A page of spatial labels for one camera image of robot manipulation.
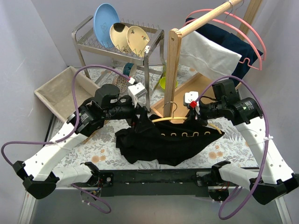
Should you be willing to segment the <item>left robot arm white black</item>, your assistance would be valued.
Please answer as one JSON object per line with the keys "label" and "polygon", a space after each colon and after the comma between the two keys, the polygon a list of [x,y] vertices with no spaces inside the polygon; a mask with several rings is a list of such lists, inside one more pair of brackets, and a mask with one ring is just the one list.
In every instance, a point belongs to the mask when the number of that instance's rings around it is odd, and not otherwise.
{"label": "left robot arm white black", "polygon": [[56,165],[77,145],[91,137],[104,126],[106,120],[126,119],[131,122],[145,110],[138,99],[147,93],[142,83],[128,87],[128,94],[120,97],[120,90],[112,84],[98,88],[94,97],[85,100],[78,112],[71,114],[51,144],[26,161],[13,164],[16,174],[23,180],[23,186],[36,199],[43,199],[56,187],[83,183],[90,187],[99,184],[102,176],[91,162],[65,169]]}

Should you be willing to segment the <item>pink wavy hanger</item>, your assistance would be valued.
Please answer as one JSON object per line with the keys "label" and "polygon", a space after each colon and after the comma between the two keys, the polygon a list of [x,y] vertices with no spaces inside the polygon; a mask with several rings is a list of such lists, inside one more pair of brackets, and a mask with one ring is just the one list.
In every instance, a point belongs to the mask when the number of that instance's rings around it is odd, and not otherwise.
{"label": "pink wavy hanger", "polygon": [[[212,11],[213,9],[211,8],[207,8],[207,9],[200,9],[200,10],[195,10],[193,12],[191,12],[187,18],[191,17],[191,15],[195,14],[195,13],[199,13],[199,12],[209,12],[209,11]],[[247,23],[245,20],[241,19],[240,17],[238,17],[237,15],[235,14],[232,14],[232,13],[229,13],[229,12],[224,12],[224,14],[228,15],[228,16],[231,16],[235,19],[237,19],[238,21],[240,21],[242,24],[244,24],[246,27],[248,27],[252,33],[256,36],[256,38],[258,39],[258,41],[260,42],[262,48],[263,48],[263,58],[262,60],[265,61],[266,60],[266,56],[267,56],[267,50],[266,50],[266,46],[262,40],[262,38],[260,37],[260,35],[256,32],[256,30],[249,24]]]}
{"label": "pink wavy hanger", "polygon": [[215,25],[207,23],[196,31],[216,44],[240,54],[242,56],[241,61],[248,58],[250,60],[249,64],[252,65],[258,59],[253,48],[248,43]]}

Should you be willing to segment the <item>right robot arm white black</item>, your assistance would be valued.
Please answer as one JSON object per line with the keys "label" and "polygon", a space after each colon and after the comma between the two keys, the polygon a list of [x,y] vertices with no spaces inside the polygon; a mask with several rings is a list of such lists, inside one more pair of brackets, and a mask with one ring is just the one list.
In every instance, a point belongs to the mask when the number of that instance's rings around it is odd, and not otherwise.
{"label": "right robot arm white black", "polygon": [[212,166],[211,179],[216,185],[231,182],[253,192],[262,205],[281,197],[299,186],[299,176],[286,164],[265,123],[265,114],[257,100],[240,99],[230,79],[212,85],[215,102],[204,104],[196,91],[184,94],[184,105],[196,112],[200,121],[224,117],[231,121],[247,142],[256,162],[257,172],[239,168],[228,161]]}

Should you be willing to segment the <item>white cloth garment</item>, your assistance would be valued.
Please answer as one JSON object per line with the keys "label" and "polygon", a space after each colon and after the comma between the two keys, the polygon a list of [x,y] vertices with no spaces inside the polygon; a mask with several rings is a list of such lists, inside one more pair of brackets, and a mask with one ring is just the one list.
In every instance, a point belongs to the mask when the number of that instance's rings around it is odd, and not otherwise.
{"label": "white cloth garment", "polygon": [[241,57],[194,31],[182,38],[179,63],[214,81],[232,75]]}

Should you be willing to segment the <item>yellow wavy hanger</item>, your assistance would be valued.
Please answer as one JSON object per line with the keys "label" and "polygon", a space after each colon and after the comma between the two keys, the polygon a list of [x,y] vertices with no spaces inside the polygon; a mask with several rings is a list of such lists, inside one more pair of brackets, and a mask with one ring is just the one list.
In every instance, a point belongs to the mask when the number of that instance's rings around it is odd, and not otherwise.
{"label": "yellow wavy hanger", "polygon": [[[165,103],[165,105],[166,104],[174,104],[176,106],[175,110],[172,112],[172,116],[171,117],[163,117],[163,118],[159,118],[159,119],[154,119],[154,120],[152,120],[153,123],[157,123],[157,122],[161,122],[161,121],[171,121],[171,120],[183,120],[183,121],[187,120],[187,117],[174,117],[174,112],[178,108],[177,103],[175,103],[174,101],[169,101],[169,102]],[[222,131],[217,126],[215,126],[213,124],[210,124],[210,123],[208,123],[207,125],[215,128],[218,131],[219,134],[222,134]]]}

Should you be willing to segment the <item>black cloth garment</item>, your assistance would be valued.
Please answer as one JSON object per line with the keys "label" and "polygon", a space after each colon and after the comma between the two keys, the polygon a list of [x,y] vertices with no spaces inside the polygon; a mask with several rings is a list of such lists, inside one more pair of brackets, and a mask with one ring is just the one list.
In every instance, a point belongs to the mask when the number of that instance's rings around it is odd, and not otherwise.
{"label": "black cloth garment", "polygon": [[154,122],[158,118],[142,114],[132,127],[115,133],[116,147],[129,163],[157,160],[159,164],[177,166],[224,135],[197,120],[181,124]]}

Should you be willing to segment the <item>dark blue denim skirt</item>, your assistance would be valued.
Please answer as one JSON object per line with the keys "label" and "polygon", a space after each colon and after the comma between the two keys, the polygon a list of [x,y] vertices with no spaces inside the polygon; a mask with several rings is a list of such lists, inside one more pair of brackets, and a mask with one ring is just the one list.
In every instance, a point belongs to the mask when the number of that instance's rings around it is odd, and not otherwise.
{"label": "dark blue denim skirt", "polygon": [[248,43],[207,23],[182,38],[179,62],[211,80],[230,75],[243,79],[249,66],[242,62],[252,65],[257,59]]}

